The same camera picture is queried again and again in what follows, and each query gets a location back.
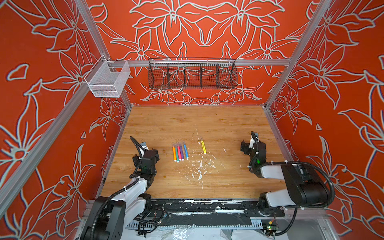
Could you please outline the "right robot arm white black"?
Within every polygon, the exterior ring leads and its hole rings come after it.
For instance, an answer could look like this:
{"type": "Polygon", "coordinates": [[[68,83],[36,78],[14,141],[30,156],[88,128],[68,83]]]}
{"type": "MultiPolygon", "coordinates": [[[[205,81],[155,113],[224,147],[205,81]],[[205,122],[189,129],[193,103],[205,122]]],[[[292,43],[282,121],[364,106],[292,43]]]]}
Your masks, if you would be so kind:
{"type": "Polygon", "coordinates": [[[324,170],[307,162],[268,162],[267,145],[258,133],[251,132],[250,141],[242,141],[240,151],[250,158],[250,173],[261,179],[282,180],[286,186],[260,194],[257,209],[261,215],[269,216],[278,208],[323,209],[334,201],[335,185],[324,170]]]}

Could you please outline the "yellow pen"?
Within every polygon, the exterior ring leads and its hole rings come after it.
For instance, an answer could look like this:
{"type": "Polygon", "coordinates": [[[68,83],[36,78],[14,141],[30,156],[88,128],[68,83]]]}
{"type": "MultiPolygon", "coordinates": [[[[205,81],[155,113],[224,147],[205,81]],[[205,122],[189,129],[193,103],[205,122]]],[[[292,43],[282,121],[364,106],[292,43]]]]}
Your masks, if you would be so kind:
{"type": "Polygon", "coordinates": [[[200,143],[201,143],[201,146],[202,146],[202,149],[203,149],[203,153],[204,153],[204,155],[206,155],[207,154],[207,150],[206,150],[206,146],[205,146],[205,142],[204,142],[203,138],[200,138],[200,143]]]}

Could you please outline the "orange pen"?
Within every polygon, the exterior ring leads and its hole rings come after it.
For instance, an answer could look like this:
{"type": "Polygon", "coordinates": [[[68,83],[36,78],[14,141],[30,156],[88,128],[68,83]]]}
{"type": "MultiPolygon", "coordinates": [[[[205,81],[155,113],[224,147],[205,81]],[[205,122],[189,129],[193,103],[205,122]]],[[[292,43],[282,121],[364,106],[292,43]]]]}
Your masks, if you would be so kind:
{"type": "Polygon", "coordinates": [[[172,143],[172,151],[173,151],[174,161],[177,162],[178,158],[177,158],[177,152],[176,152],[176,148],[175,148],[175,144],[174,143],[172,143]]]}

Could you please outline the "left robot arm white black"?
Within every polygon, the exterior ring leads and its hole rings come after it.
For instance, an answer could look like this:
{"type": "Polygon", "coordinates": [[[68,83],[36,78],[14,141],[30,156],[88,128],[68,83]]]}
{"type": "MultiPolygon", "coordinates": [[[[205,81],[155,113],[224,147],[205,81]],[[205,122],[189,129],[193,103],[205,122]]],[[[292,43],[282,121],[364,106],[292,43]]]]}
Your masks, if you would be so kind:
{"type": "Polygon", "coordinates": [[[138,222],[139,235],[153,232],[166,216],[162,207],[152,204],[150,188],[157,174],[160,160],[157,150],[148,149],[130,137],[138,154],[133,156],[134,172],[130,182],[108,197],[98,197],[91,208],[80,234],[81,240],[120,240],[132,221],[138,222]]]}

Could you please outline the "blue pen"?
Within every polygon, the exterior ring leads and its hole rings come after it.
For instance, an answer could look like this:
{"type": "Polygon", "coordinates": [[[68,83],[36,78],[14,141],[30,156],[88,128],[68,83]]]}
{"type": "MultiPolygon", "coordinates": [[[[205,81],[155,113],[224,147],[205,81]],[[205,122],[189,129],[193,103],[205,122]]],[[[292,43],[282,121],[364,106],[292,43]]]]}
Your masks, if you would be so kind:
{"type": "Polygon", "coordinates": [[[185,151],[185,159],[189,160],[189,153],[188,153],[188,148],[187,148],[186,142],[183,142],[183,147],[184,147],[184,151],[185,151]]]}

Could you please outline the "green pen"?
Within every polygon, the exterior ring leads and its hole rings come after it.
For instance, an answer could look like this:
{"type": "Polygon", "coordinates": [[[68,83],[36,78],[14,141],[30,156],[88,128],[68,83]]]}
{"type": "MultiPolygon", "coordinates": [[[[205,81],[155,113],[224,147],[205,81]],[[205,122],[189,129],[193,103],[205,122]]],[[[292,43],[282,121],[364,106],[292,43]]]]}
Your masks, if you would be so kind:
{"type": "Polygon", "coordinates": [[[180,157],[179,157],[178,147],[177,145],[175,145],[174,147],[175,147],[176,162],[179,163],[180,157]]]}

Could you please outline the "pink pen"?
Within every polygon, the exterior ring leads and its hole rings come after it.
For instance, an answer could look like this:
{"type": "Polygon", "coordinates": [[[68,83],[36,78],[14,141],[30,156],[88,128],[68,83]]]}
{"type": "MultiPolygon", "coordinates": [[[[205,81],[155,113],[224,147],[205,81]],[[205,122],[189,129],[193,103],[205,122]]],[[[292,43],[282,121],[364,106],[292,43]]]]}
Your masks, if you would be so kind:
{"type": "Polygon", "coordinates": [[[180,161],[182,161],[182,160],[181,160],[181,156],[180,156],[179,143],[177,143],[177,147],[178,147],[178,152],[179,152],[180,161]]]}

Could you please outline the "purple pen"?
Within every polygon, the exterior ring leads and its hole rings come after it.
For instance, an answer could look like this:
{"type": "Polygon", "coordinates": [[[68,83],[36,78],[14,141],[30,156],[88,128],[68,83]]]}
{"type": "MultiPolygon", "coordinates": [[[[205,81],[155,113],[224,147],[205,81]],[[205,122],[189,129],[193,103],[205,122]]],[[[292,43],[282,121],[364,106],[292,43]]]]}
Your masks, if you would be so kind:
{"type": "Polygon", "coordinates": [[[181,160],[184,161],[185,157],[184,157],[183,147],[182,147],[181,143],[179,144],[179,150],[180,150],[181,160]]]}

